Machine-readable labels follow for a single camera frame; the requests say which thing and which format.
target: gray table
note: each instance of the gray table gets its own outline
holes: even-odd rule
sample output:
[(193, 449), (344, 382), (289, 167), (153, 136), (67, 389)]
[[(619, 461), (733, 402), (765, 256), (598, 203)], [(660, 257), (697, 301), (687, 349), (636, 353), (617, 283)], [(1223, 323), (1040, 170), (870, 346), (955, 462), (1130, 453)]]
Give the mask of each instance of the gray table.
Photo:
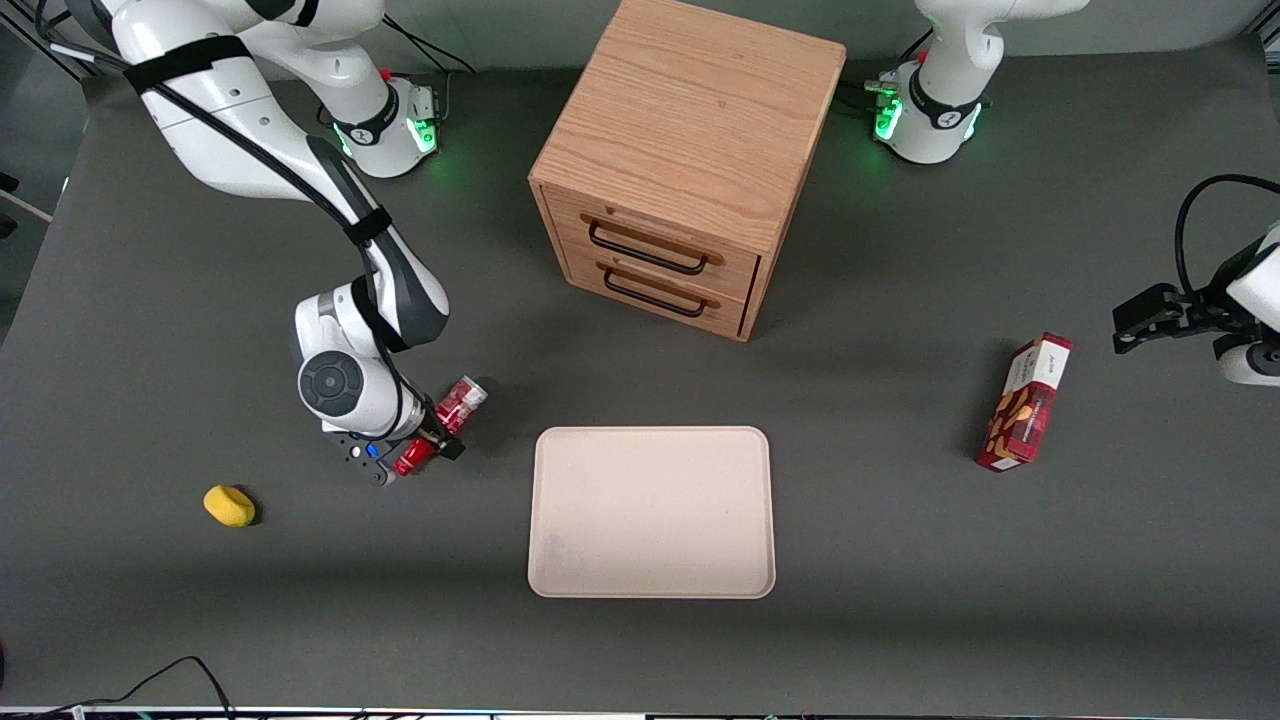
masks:
[[(346, 240), (205, 188), (124, 87), (91, 88), (0, 350), (0, 701), (198, 653), (239, 705), (1280, 714), (1280, 396), (1220, 379), (1207, 338), (1116, 357), (1108, 337), (1115, 304), (1172, 278), (1196, 181), (1277, 174), (1256, 42), (1011, 59), (938, 168), (833, 115), (745, 346), (559, 277), (525, 173), (572, 82), (460, 77), (443, 152), (370, 183), (456, 307), (401, 366), (493, 389), (460, 462), (387, 489), (334, 464), (293, 395), (293, 305), (355, 277)], [(1196, 274), (1277, 215), (1208, 193)], [(1076, 345), (1041, 460), (991, 474), (977, 436), (1042, 331)], [(666, 423), (769, 436), (774, 592), (536, 597), (538, 434)], [(215, 483), (257, 491), (265, 524), (218, 527)], [(195, 671), (138, 700), (212, 702)]]

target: black strap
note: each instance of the black strap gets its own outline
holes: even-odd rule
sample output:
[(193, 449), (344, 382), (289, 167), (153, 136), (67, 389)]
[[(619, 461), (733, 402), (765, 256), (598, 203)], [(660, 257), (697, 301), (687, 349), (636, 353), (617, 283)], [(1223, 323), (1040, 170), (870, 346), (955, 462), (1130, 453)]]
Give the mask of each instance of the black strap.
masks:
[(387, 86), (387, 102), (383, 102), (383, 109), (378, 111), (376, 115), (369, 118), (362, 123), (344, 123), (335, 119), (338, 129), (351, 138), (356, 145), (375, 145), (381, 137), (383, 131), (392, 127), (399, 118), (399, 94), (390, 85)]
[(978, 106), (982, 101), (980, 97), (977, 100), (970, 100), (964, 105), (947, 105), (946, 102), (940, 102), (932, 97), (929, 94), (924, 92), (924, 87), (920, 86), (920, 68), (916, 68), (911, 73), (911, 79), (908, 82), (908, 95), (911, 97), (911, 102), (920, 109), (922, 113), (929, 117), (929, 124), (934, 129), (951, 129), (960, 124), (961, 120), (973, 113), (973, 109)]
[(175, 77), (214, 69), (215, 60), (252, 58), (248, 47), (234, 35), (219, 35), (188, 42), (173, 50), (125, 68), (124, 77), (138, 95)]
[(392, 215), (385, 208), (379, 206), (361, 218), (358, 223), (342, 229), (356, 247), (365, 247), (370, 240), (383, 234), (389, 227), (392, 227)]
[(370, 300), (369, 282), (365, 279), (365, 275), (360, 275), (358, 278), (351, 281), (351, 299), (356, 302), (356, 310), (360, 313), (360, 316), (364, 318), (365, 324), (369, 325), (369, 329), (372, 331), (379, 340), (383, 341), (387, 350), (390, 352), (408, 350), (408, 346), (404, 345), (404, 340), (401, 338), (399, 333), (396, 332), (396, 328), (387, 322), (387, 318), (383, 318), (381, 313), (378, 311), (378, 307), (374, 306), (374, 301)]
[(293, 20), (291, 24), (298, 27), (307, 27), (311, 20), (316, 19), (316, 8), (320, 6), (320, 0), (306, 0), (302, 3), (302, 9), (298, 10), (298, 19)]

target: wooden drawer cabinet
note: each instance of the wooden drawer cabinet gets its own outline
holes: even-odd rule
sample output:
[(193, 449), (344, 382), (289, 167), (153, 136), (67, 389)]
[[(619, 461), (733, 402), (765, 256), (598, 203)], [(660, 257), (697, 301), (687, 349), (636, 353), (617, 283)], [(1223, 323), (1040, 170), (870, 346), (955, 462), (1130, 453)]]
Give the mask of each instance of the wooden drawer cabinet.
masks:
[(736, 337), (744, 301), (681, 286), (639, 266), (577, 247), (564, 249), (568, 281), (641, 310), (657, 313), (716, 334)]
[(745, 341), (845, 49), (622, 0), (529, 174), (573, 284)]

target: drawer handle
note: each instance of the drawer handle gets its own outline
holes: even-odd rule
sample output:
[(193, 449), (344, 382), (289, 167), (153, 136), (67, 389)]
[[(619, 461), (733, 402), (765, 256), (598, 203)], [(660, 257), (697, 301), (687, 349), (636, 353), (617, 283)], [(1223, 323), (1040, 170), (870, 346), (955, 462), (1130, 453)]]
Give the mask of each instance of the drawer handle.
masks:
[(631, 290), (628, 287), (622, 287), (622, 286), (620, 286), (617, 283), (609, 282), (612, 277), (613, 277), (613, 268), (605, 268), (604, 269), (604, 287), (612, 290), (613, 292), (617, 292), (618, 295), (626, 295), (627, 297), (630, 297), (632, 300), (639, 300), (640, 302), (648, 302), (649, 305), (653, 305), (655, 307), (662, 307), (663, 310), (666, 310), (668, 313), (675, 313), (677, 315), (684, 315), (686, 318), (698, 318), (699, 315), (703, 314), (703, 310), (707, 309), (707, 301), (705, 300), (700, 300), (698, 302), (698, 309), (696, 310), (689, 310), (687, 307), (681, 307), (680, 305), (672, 305), (671, 302), (667, 302), (666, 300), (658, 300), (657, 297), (649, 297), (648, 295), (645, 295), (643, 292), (637, 292), (637, 291), (634, 291), (634, 290)]
[(598, 220), (591, 220), (591, 227), (586, 229), (586, 236), (591, 238), (591, 245), (595, 245), (596, 247), (612, 250), (613, 252), (620, 252), (627, 258), (635, 258), (636, 260), (644, 260), (645, 263), (658, 265), (659, 268), (672, 270), (682, 275), (696, 275), (707, 269), (707, 260), (709, 258), (705, 255), (703, 255), (703, 259), (699, 260), (696, 265), (681, 265), (680, 263), (672, 263), (666, 258), (658, 258), (657, 255), (649, 255), (648, 252), (641, 252), (640, 250), (632, 250), (625, 245), (618, 245), (617, 242), (609, 242), (608, 240), (595, 234), (595, 231), (599, 228), (600, 223)]

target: beige tray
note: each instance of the beige tray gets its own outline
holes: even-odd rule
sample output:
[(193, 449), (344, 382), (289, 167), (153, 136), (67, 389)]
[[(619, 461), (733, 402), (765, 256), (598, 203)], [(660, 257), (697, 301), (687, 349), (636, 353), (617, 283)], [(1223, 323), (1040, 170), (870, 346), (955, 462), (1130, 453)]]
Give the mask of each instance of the beige tray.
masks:
[(769, 493), (769, 442), (755, 428), (552, 428), (534, 460), (529, 585), (544, 597), (764, 597)]

